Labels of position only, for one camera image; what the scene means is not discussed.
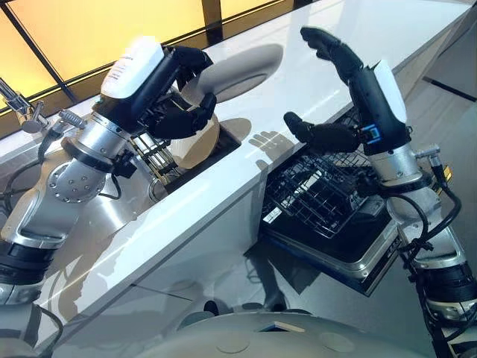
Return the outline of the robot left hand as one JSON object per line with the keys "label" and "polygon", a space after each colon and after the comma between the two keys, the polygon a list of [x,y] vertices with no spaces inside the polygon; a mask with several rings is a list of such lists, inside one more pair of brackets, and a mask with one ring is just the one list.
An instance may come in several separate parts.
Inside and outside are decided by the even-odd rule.
{"label": "robot left hand", "polygon": [[93,112],[125,136],[143,131],[165,140],[194,136],[212,118],[216,96],[208,92],[199,104],[183,109],[170,89],[173,84],[183,89],[212,64],[198,48],[163,48],[154,37],[138,37],[107,73]]}

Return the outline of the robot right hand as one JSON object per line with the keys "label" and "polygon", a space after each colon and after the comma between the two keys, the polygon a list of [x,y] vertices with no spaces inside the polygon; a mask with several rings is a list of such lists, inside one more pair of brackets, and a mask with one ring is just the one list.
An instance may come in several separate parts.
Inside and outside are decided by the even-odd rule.
{"label": "robot right hand", "polygon": [[341,123],[313,125],[287,112],[283,119],[300,142],[322,154],[351,153],[362,145],[364,153],[371,156],[411,141],[399,88],[384,62],[365,66],[346,43],[323,29],[303,26],[300,34],[318,58],[335,66],[358,111],[356,128]]}

